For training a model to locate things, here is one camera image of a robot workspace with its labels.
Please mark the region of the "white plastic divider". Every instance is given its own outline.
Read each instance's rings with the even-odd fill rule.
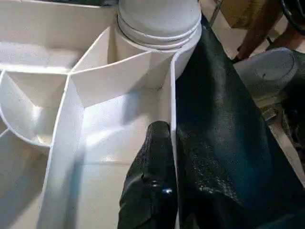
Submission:
[[[0,151],[0,228],[33,229],[41,208],[47,157],[8,129],[0,134]]]
[[[49,147],[67,80],[64,74],[2,72],[0,116],[23,141]]]
[[[67,73],[115,20],[116,7],[0,1],[0,69]]]
[[[91,68],[102,67],[129,57],[138,55],[145,50],[138,48],[122,35],[116,23],[108,27],[82,56],[71,72],[79,72]]]
[[[74,83],[68,80],[54,129],[44,182],[44,200],[38,229],[65,228],[72,174],[78,161],[77,147],[81,134],[84,108]]]
[[[97,57],[94,49],[102,37],[80,65]],[[179,50],[175,76],[170,65],[177,51],[141,52],[71,73],[55,125],[38,229],[116,227],[126,173],[149,124],[175,122],[174,80],[199,37]]]

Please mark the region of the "white plastic panel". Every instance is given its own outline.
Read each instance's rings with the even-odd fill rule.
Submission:
[[[170,65],[163,58],[168,62],[163,83],[148,87],[153,82],[148,76],[154,77],[151,66],[162,64],[154,61],[145,52],[71,75],[50,154],[39,228],[116,227],[123,182],[148,125],[171,120]],[[74,130],[79,123],[81,132]],[[95,217],[97,212],[103,217]]]
[[[61,111],[54,130],[54,145],[51,148],[44,200],[39,229],[64,228],[66,209],[70,195],[71,177],[78,164],[77,147],[81,133],[83,106],[74,83],[70,81],[61,103]]]
[[[116,8],[0,1],[0,69],[68,72]]]
[[[117,25],[113,24],[96,39],[72,72],[105,66],[142,52],[144,50],[132,46],[119,32]]]
[[[11,208],[0,206],[7,218],[0,228],[115,228],[125,176],[148,125],[164,120],[173,133],[175,74],[200,33],[183,49],[161,52],[126,39],[115,13],[0,2],[0,149],[10,168],[18,167],[0,177],[0,203],[12,202],[6,193],[19,177],[33,179],[13,188]],[[184,51],[172,73],[173,55]],[[17,152],[24,158],[15,159]]]
[[[67,76],[3,72],[0,114],[7,127],[33,144],[49,146]]]
[[[0,149],[0,228],[35,228],[47,157],[9,130]]]

